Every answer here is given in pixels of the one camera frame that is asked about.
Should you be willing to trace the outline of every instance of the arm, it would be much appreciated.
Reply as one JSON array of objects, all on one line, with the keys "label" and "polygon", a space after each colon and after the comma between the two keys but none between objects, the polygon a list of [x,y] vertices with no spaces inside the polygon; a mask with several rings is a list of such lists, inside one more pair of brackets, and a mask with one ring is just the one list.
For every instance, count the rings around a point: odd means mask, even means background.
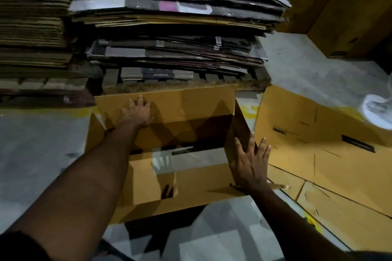
[{"label": "arm", "polygon": [[152,121],[143,102],[130,100],[118,127],[59,175],[9,231],[30,235],[53,260],[89,260],[114,213],[138,130]]},{"label": "arm", "polygon": [[244,153],[236,138],[238,161],[230,164],[236,183],[247,189],[273,230],[286,260],[351,260],[351,256],[308,225],[267,184],[271,146],[265,138],[254,153],[254,134]]}]

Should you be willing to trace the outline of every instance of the black label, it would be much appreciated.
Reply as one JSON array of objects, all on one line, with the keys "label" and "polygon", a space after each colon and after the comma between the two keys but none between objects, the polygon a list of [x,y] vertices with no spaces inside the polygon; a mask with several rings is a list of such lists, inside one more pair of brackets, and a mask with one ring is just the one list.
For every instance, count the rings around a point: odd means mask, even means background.
[{"label": "black label", "polygon": [[356,147],[360,147],[361,149],[368,150],[369,152],[375,153],[375,149],[373,146],[365,144],[364,142],[360,142],[354,138],[348,137],[346,135],[342,135],[342,140],[349,144],[355,145]]},{"label": "black label", "polygon": [[275,128],[275,127],[273,128],[273,130],[276,131],[276,132],[279,132],[279,133],[281,133],[281,134],[287,135],[286,132],[284,132],[283,130],[277,129],[277,128]]}]

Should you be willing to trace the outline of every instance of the concrete floor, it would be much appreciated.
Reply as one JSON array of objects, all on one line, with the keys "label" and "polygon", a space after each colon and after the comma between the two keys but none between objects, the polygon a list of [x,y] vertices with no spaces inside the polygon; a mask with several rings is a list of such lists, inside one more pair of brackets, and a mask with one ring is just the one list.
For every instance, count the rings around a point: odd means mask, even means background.
[{"label": "concrete floor", "polygon": [[[275,85],[328,106],[357,107],[368,93],[389,97],[388,76],[374,62],[326,59],[305,35],[276,33],[263,38],[262,43]],[[260,101],[254,93],[238,96],[240,105],[249,110]],[[82,154],[90,112],[0,112],[0,232]],[[248,119],[248,124],[254,127],[254,118]],[[214,155],[209,160],[214,163]],[[281,191],[279,196],[288,200]],[[327,231],[325,235],[345,248]],[[104,239],[102,248],[111,244],[123,258],[138,261],[268,261],[283,257],[273,232],[249,196],[110,226]]]}]

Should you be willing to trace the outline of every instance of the hand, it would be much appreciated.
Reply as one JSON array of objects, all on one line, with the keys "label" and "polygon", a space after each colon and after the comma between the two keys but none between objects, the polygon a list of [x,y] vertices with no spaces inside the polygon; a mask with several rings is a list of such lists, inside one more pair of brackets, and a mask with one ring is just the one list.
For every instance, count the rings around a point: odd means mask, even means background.
[{"label": "hand", "polygon": [[244,153],[238,138],[235,138],[238,161],[232,161],[229,166],[236,184],[249,192],[267,186],[267,167],[271,146],[262,139],[257,153],[254,153],[254,133],[249,138],[248,151]]},{"label": "hand", "polygon": [[132,99],[129,100],[129,109],[123,108],[123,117],[119,123],[120,125],[132,124],[137,128],[147,127],[153,121],[150,111],[151,102],[147,102],[144,105],[143,96],[140,95],[135,105]]}]

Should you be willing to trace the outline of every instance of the forearm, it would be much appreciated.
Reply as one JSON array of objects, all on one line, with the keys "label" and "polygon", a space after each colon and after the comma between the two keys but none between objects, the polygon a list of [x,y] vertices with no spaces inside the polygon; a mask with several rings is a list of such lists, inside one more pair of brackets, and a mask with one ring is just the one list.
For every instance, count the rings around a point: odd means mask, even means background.
[{"label": "forearm", "polygon": [[89,259],[116,207],[137,131],[132,124],[114,130],[59,175],[10,230],[29,234],[54,260]]},{"label": "forearm", "polygon": [[350,260],[351,257],[308,225],[267,184],[251,191],[286,260]]}]

